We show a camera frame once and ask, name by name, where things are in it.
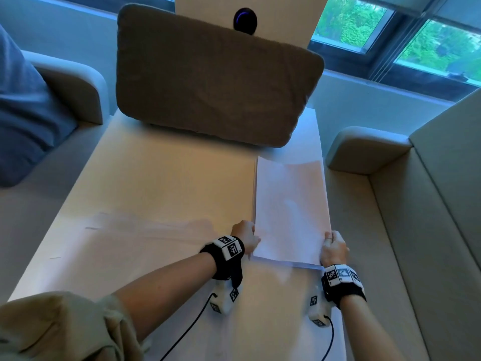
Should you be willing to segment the person's left hand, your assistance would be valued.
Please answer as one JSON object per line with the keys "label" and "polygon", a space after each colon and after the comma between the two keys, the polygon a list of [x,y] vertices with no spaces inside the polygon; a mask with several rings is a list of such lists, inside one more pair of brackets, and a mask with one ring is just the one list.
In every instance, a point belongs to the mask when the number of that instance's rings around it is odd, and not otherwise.
{"label": "person's left hand", "polygon": [[255,235],[255,224],[248,220],[234,224],[230,235],[242,241],[245,248],[245,254],[251,255],[255,249],[251,249],[251,236]]}

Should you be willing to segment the white paper sheet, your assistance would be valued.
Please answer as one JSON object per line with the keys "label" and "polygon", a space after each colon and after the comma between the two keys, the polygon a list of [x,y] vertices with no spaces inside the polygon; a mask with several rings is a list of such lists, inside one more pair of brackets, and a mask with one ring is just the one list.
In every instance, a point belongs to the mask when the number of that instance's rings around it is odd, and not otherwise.
{"label": "white paper sheet", "polygon": [[325,232],[331,231],[323,164],[256,163],[253,256],[301,268],[320,269]]}

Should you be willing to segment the beige sleeve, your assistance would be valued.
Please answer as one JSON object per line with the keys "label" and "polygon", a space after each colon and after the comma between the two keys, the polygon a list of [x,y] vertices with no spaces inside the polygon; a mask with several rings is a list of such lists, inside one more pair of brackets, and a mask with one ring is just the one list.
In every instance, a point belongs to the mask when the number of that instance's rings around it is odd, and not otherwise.
{"label": "beige sleeve", "polygon": [[151,344],[114,295],[46,292],[0,306],[0,361],[143,361]]}

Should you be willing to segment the grey-brown cushion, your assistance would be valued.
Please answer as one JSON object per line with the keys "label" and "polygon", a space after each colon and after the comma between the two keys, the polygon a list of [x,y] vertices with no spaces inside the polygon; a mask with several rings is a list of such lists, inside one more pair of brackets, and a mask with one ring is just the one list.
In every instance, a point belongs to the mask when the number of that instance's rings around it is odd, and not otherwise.
{"label": "grey-brown cushion", "polygon": [[324,67],[305,48],[147,5],[117,17],[118,109],[160,127],[281,148]]}

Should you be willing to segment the window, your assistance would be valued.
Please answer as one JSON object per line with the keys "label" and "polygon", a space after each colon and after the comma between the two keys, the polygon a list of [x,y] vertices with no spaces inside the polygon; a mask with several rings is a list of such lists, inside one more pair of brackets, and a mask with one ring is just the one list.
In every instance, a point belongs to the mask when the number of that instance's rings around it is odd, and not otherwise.
{"label": "window", "polygon": [[458,102],[481,88],[481,0],[328,0],[308,49],[334,72]]}

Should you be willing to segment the person's right forearm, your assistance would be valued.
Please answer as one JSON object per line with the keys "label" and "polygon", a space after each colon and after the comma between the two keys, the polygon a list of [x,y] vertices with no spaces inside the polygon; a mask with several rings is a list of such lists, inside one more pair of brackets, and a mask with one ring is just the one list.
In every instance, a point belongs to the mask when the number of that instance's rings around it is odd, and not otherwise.
{"label": "person's right forearm", "polygon": [[340,310],[355,361],[406,361],[363,297],[343,297]]}

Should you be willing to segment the person's right hand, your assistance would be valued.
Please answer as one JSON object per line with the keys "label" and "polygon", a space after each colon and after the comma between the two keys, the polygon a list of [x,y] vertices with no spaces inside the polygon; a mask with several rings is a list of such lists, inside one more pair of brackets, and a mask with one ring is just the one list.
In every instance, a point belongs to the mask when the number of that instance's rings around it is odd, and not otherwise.
{"label": "person's right hand", "polygon": [[324,247],[323,242],[320,253],[320,264],[322,267],[346,265],[348,264],[350,249],[346,245],[346,242],[340,232],[335,230],[331,232],[333,234],[333,243],[331,247]]}

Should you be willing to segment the person's left forearm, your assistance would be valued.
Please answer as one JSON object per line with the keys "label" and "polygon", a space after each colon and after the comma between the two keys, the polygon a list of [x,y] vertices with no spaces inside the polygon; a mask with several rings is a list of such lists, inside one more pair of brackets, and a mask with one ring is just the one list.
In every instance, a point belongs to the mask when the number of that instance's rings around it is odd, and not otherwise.
{"label": "person's left forearm", "polygon": [[200,253],[141,276],[114,292],[143,342],[216,273],[208,253]]}

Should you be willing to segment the beige sofa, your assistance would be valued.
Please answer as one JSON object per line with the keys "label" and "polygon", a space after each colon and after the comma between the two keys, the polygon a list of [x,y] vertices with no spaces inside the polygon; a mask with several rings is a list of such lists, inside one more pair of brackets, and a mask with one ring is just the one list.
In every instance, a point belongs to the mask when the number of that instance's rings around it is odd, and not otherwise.
{"label": "beige sofa", "polygon": [[481,361],[481,88],[409,137],[346,127],[326,157],[331,226],[412,361]]}
{"label": "beige sofa", "polygon": [[8,301],[111,121],[104,77],[90,66],[23,51],[73,111],[78,128],[18,185],[0,189],[0,304]]}

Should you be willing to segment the white panel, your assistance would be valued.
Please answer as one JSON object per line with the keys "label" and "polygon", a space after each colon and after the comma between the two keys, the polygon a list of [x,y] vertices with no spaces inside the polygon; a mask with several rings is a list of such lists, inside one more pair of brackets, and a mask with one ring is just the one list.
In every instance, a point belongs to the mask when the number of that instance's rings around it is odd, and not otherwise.
{"label": "white panel", "polygon": [[254,11],[254,33],[264,39],[307,48],[328,0],[175,0],[178,15],[233,29],[242,8]]}

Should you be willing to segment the blue cushion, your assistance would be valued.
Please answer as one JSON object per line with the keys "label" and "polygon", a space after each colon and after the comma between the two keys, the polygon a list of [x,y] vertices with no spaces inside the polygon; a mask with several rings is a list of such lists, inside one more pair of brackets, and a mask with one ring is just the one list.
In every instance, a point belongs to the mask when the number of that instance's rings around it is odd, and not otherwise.
{"label": "blue cushion", "polygon": [[77,120],[0,25],[0,187],[20,183]]}

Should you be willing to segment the black round device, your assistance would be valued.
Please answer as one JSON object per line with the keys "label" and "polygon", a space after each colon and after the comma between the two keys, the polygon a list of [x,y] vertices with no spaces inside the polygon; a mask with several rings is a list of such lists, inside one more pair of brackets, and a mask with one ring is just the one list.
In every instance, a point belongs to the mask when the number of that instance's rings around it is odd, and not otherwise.
{"label": "black round device", "polygon": [[250,36],[254,35],[257,28],[256,13],[247,7],[240,8],[233,17],[233,29]]}

